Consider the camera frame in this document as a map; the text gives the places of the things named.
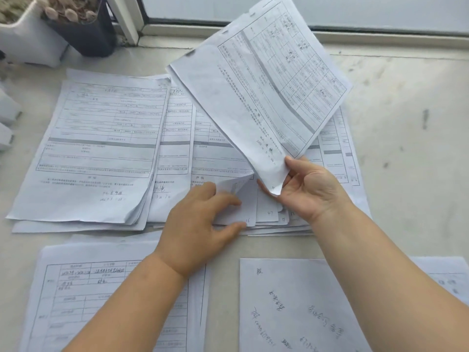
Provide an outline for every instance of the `potted plant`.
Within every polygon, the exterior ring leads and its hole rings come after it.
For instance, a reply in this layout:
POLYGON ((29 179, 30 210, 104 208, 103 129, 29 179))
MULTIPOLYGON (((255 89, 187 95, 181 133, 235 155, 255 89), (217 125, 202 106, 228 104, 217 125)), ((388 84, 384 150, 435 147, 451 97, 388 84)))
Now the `potted plant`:
POLYGON ((0 0, 0 51, 8 60, 58 66, 67 42, 41 20, 38 0, 0 0))
POLYGON ((40 0, 43 18, 85 57, 107 57, 117 43, 106 0, 40 0))

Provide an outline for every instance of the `succulent plant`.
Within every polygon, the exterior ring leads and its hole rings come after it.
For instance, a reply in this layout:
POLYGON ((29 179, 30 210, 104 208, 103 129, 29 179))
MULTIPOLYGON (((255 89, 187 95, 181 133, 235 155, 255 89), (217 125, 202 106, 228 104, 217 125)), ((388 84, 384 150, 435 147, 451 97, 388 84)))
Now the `succulent plant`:
POLYGON ((0 0, 0 23, 11 24, 18 21, 32 0, 0 0))
POLYGON ((98 0, 38 0, 53 21, 89 23, 97 18, 98 0))

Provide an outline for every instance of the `right hand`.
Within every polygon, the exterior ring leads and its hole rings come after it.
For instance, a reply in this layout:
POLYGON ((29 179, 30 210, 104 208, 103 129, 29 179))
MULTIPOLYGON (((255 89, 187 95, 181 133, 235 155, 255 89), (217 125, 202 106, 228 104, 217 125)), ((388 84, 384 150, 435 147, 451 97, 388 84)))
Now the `right hand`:
POLYGON ((326 168, 310 163, 304 156, 299 160, 285 157, 285 163, 291 171, 280 195, 271 195, 260 180, 257 183, 267 195, 310 225, 326 212, 352 203, 342 185, 326 168))

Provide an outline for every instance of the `right arm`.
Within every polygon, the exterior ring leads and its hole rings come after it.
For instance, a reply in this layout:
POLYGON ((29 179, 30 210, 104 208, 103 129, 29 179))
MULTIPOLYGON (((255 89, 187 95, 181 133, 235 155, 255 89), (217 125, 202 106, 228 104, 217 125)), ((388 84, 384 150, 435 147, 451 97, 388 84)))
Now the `right arm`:
POLYGON ((468 351, 469 307, 421 271, 308 161, 291 168, 276 199, 307 220, 374 352, 468 351))

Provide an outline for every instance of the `black plant pot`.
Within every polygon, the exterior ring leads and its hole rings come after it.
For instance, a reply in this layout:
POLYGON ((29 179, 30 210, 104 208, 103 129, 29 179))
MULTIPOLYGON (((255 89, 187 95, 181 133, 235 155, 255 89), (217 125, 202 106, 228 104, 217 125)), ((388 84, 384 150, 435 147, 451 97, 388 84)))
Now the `black plant pot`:
POLYGON ((117 36, 106 7, 99 0, 97 18, 91 23, 58 22, 43 15, 47 24, 85 57, 108 57, 116 47, 117 36))

